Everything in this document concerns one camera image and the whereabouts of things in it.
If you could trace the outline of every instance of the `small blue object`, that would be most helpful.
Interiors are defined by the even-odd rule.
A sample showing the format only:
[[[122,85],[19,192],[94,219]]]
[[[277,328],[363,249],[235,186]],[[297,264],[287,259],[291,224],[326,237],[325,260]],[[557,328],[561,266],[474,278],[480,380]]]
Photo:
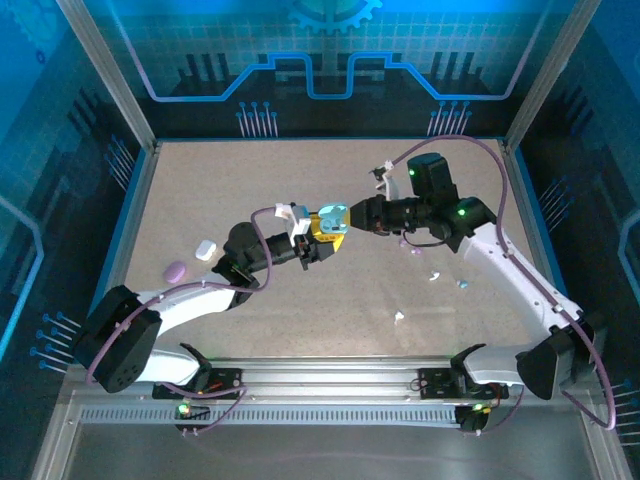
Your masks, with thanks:
[[[345,216],[349,208],[344,203],[329,203],[318,210],[320,217],[320,230],[322,233],[347,233],[349,226],[345,222]]]

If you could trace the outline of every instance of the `beige table surface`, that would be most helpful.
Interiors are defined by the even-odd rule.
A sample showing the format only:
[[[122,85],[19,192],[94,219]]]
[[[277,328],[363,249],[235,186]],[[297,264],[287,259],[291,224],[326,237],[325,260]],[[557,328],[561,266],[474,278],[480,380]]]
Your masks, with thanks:
[[[185,281],[207,273],[222,255],[231,227],[277,202],[353,205],[376,194],[368,172],[416,140],[300,140],[164,143],[137,235],[126,284],[134,291],[168,287],[162,272],[187,263]],[[485,141],[498,151],[498,143]],[[440,141],[419,153],[449,162],[461,197],[477,196],[494,212],[500,176],[493,160],[463,141]],[[411,196],[406,166],[395,174]],[[265,234],[283,231],[262,218]],[[531,254],[509,192],[505,228]],[[218,243],[204,263],[194,256],[203,239]],[[432,240],[415,235],[416,242]],[[440,278],[429,281],[431,271]],[[264,273],[258,273],[262,280]],[[456,280],[469,283],[460,289]],[[394,314],[405,318],[394,325]],[[304,272],[298,261],[274,268],[270,288],[229,312],[210,314],[170,330],[158,346],[187,342],[210,357],[453,355],[475,343],[524,343],[527,334],[508,300],[448,248],[420,256],[398,237],[351,229],[340,251]]]

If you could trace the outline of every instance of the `glass panel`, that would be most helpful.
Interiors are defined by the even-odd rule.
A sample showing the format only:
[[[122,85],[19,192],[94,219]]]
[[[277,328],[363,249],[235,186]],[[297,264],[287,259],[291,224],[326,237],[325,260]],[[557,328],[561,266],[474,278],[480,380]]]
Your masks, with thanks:
[[[503,135],[573,2],[87,2],[159,137]]]
[[[605,365],[612,383],[628,378],[632,390],[640,388],[638,25],[637,2],[602,2],[522,144],[543,213],[562,205],[545,217],[569,294],[606,315]],[[620,431],[639,430],[637,417],[623,418],[631,425]],[[636,471],[639,452],[629,446]]]
[[[88,313],[139,147],[53,0],[0,1],[0,86],[0,470],[18,479],[69,360],[56,315]]]

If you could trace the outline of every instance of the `gear graphic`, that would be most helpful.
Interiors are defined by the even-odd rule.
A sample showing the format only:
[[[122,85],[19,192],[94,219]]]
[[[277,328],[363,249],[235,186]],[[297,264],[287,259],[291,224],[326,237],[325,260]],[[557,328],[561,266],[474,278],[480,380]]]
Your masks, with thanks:
[[[45,47],[55,36],[58,17],[54,0],[6,0],[5,5],[22,33],[37,48]]]
[[[362,20],[371,20],[372,10],[382,7],[381,0],[287,0],[289,20],[314,33],[324,30],[347,33],[349,27],[360,28]]]

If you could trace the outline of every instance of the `enclosure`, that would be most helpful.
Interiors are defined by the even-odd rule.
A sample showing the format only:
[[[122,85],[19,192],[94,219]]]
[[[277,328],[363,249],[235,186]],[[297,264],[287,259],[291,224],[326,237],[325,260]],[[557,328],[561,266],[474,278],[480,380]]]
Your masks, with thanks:
[[[0,25],[2,478],[637,477],[637,2],[0,0]],[[500,433],[438,428],[460,402],[425,402],[416,371],[526,344],[522,312],[450,249],[355,228],[159,337],[243,372],[228,424],[183,438],[180,399],[85,384],[69,343],[109,289],[166,289],[177,260],[197,281],[255,210],[351,207],[379,193],[372,170],[447,135],[416,154],[441,154],[460,197],[495,213],[493,154],[509,239],[603,314],[615,430],[524,390],[511,418],[514,385]],[[411,172],[393,170],[400,197]],[[595,372],[570,391],[606,417]],[[231,403],[194,402],[195,424]]]

